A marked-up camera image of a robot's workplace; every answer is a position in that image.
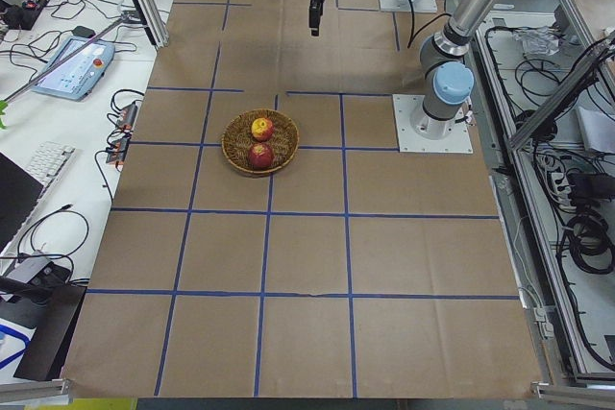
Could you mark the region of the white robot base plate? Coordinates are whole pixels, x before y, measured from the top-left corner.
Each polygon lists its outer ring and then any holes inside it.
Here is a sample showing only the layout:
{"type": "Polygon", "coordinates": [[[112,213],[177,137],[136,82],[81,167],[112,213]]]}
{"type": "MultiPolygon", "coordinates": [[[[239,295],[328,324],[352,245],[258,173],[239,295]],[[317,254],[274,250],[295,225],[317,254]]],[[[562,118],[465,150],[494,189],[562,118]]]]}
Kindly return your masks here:
{"type": "Polygon", "coordinates": [[[473,153],[468,126],[456,123],[463,115],[457,111],[450,122],[434,123],[423,112],[423,95],[392,96],[398,147],[401,153],[462,154],[473,153]]]}

